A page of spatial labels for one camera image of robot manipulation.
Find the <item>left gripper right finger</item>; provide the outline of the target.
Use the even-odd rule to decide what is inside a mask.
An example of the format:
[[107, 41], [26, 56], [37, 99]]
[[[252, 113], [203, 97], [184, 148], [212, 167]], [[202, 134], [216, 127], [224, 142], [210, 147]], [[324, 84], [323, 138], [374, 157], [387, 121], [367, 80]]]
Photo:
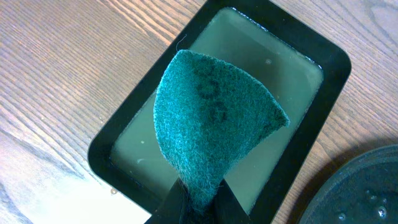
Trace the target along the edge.
[[216, 224], [252, 223], [224, 179], [213, 199], [213, 216]]

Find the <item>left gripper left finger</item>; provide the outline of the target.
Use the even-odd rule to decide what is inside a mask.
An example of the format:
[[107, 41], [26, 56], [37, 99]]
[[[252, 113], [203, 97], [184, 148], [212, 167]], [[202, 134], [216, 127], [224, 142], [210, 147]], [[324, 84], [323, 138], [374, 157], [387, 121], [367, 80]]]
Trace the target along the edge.
[[183, 182], [177, 179], [161, 203], [145, 224], [185, 224], [188, 215], [188, 194]]

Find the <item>green yellow sponge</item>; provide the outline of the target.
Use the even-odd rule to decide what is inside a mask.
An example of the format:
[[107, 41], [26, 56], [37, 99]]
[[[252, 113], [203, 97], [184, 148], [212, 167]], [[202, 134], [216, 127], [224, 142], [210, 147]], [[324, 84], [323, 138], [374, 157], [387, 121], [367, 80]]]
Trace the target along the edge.
[[160, 151], [203, 213], [224, 176], [259, 143], [290, 124], [269, 90], [244, 70], [180, 50], [155, 94]]

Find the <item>black round tray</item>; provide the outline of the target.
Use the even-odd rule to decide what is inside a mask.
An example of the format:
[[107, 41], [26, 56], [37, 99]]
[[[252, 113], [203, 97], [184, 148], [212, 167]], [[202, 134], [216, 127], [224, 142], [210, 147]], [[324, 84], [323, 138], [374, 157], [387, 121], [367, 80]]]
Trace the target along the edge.
[[345, 164], [322, 185], [299, 222], [397, 224], [397, 146]]

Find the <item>black rectangular water tray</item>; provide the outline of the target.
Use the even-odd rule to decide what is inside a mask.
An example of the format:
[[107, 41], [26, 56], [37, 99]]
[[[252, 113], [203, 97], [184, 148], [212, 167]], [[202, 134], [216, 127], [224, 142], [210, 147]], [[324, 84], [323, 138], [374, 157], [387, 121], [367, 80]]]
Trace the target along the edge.
[[91, 170], [149, 213], [177, 178], [157, 145], [152, 110], [160, 79], [180, 49], [247, 71], [289, 116], [288, 127], [226, 176], [249, 219], [270, 223], [350, 75], [348, 55], [270, 1], [207, 1], [89, 146]]

